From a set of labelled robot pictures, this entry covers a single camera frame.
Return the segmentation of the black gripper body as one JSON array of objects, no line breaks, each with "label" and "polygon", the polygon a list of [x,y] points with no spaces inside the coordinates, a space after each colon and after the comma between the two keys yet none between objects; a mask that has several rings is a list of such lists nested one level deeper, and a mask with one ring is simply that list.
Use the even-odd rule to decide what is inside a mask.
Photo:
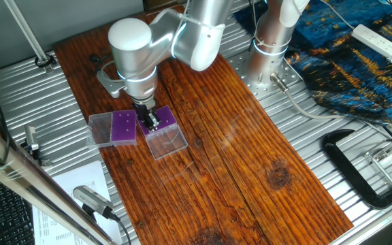
[{"label": "black gripper body", "polygon": [[155,100],[148,101],[133,101],[133,107],[136,111],[138,119],[145,119],[150,114],[155,115],[157,113],[157,105]]}]

